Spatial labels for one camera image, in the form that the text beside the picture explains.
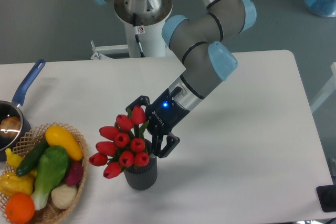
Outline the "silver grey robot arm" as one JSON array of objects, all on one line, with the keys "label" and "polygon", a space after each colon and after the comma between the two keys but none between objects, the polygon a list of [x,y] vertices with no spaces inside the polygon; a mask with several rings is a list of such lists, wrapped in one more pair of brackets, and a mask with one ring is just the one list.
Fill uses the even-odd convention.
[{"label": "silver grey robot arm", "polygon": [[146,96],[129,105],[145,106],[152,136],[151,153],[164,158],[179,143],[172,129],[237,68],[237,59],[223,45],[225,38],[250,28],[256,21],[251,0],[202,0],[207,13],[190,20],[171,16],[171,0],[95,0],[114,3],[116,15],[129,33],[131,57],[156,57],[156,39],[185,67],[184,72],[154,101]]}]

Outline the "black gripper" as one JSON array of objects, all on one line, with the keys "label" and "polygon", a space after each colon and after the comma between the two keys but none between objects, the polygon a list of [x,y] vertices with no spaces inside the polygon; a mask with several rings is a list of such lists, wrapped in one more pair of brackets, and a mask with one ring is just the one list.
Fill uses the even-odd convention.
[{"label": "black gripper", "polygon": [[[183,108],[174,99],[181,91],[181,89],[174,89],[170,92],[166,89],[152,104],[148,96],[141,95],[125,109],[128,116],[131,116],[134,111],[136,115],[140,115],[141,109],[143,110],[143,114],[149,120],[147,131],[153,135],[151,153],[158,158],[168,157],[180,143],[180,138],[171,130],[189,114],[189,110]],[[164,147],[162,147],[163,136],[160,135],[167,135]]]}]

